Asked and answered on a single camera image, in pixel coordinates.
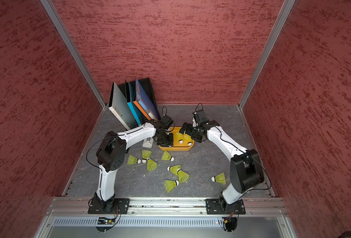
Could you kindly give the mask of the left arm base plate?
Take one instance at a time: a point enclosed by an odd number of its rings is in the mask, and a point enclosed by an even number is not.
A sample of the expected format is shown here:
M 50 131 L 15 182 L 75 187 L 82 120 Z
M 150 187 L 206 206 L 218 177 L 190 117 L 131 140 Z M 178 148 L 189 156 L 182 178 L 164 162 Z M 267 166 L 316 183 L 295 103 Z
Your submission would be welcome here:
M 88 214 L 127 214 L 130 204 L 128 198 L 115 198 L 114 201 L 103 203 L 97 197 L 91 198 Z

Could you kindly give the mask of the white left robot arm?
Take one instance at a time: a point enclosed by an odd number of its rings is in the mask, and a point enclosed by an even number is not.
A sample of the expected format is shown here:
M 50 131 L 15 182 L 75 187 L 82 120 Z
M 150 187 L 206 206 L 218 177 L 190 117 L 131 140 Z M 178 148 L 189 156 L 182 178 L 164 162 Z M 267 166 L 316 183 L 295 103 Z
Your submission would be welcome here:
M 159 121 L 152 119 L 129 131 L 110 131 L 100 140 L 101 144 L 96 151 L 99 182 L 94 197 L 90 200 L 89 213 L 110 214 L 117 211 L 114 204 L 115 181 L 126 150 L 147 138 L 154 138 L 159 146 L 173 146 L 173 134 L 169 130 L 172 125 L 173 119 L 165 115 Z

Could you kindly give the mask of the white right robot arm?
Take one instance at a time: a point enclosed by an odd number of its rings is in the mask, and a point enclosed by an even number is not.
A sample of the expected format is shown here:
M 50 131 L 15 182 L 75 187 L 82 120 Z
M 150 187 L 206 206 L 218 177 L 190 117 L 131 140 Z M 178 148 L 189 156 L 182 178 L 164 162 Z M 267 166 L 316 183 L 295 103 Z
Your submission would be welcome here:
M 265 181 L 258 152 L 255 149 L 248 150 L 236 143 L 215 121 L 195 126 L 184 123 L 179 132 L 198 142 L 205 137 L 229 159 L 230 184 L 220 196 L 222 210 L 228 210 L 237 205 L 245 193 L 254 190 Z

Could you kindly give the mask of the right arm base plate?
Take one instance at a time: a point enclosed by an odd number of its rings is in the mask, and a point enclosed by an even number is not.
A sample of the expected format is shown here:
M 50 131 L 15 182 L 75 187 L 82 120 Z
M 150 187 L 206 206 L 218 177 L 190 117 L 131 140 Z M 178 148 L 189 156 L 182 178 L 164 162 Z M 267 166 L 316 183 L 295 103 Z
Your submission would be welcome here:
M 233 204 L 227 204 L 224 199 L 206 199 L 206 211 L 209 215 L 219 214 L 234 214 L 234 215 L 245 215 L 245 206 L 242 199 L 234 202 Z

